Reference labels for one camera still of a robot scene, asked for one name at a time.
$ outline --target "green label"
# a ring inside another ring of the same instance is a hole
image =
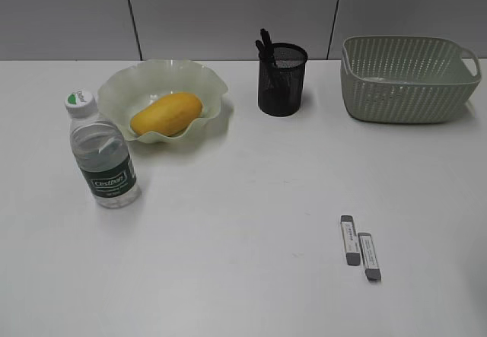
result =
[[[75,94],[71,94],[71,95],[69,95],[69,97],[68,97],[68,102],[69,102],[70,104],[72,104],[72,105],[76,105],[76,96],[75,96]]]
[[[137,180],[130,156],[111,170],[89,172],[81,169],[91,192],[101,198],[115,198],[129,191]]]

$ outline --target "black mesh pen holder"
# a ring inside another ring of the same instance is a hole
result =
[[[272,116],[289,116],[301,105],[307,53],[294,44],[272,47],[274,59],[259,55],[259,108]]]

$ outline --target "white wavy bowl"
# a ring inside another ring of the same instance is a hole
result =
[[[176,135],[157,132],[136,135],[130,119],[159,98],[178,91],[195,94],[203,104],[199,118]],[[167,143],[180,141],[188,133],[202,128],[220,113],[221,96],[227,85],[210,68],[188,60],[151,59],[118,71],[98,90],[98,109],[113,121],[127,141]]]

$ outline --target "mango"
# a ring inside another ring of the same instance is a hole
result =
[[[200,99],[190,92],[177,92],[161,97],[130,120],[132,130],[142,135],[158,132],[170,136],[184,130],[201,114]]]

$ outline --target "basket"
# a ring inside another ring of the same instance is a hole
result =
[[[475,62],[476,74],[462,54]],[[479,60],[431,37],[352,37],[343,43],[342,93],[350,116],[367,122],[445,122],[482,79]]]

